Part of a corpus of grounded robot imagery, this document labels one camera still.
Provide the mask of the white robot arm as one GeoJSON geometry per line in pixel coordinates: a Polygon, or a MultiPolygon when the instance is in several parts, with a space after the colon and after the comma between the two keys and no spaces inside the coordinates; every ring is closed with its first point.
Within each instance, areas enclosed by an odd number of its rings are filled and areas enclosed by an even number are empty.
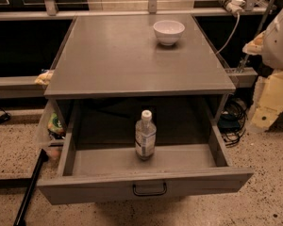
{"type": "Polygon", "coordinates": [[[242,51],[261,56],[262,63],[273,69],[267,78],[258,78],[250,109],[250,126],[265,131],[283,112],[283,8],[242,51]]]}

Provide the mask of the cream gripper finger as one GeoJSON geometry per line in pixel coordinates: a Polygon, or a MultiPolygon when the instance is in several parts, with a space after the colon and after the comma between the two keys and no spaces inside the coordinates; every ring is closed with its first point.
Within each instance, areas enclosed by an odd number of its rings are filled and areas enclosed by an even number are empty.
{"type": "Polygon", "coordinates": [[[275,70],[267,78],[260,76],[255,85],[251,124],[268,130],[283,112],[283,71],[275,70]]]}
{"type": "Polygon", "coordinates": [[[251,56],[260,55],[262,53],[264,35],[265,32],[259,33],[255,38],[243,46],[242,51],[251,56]]]}

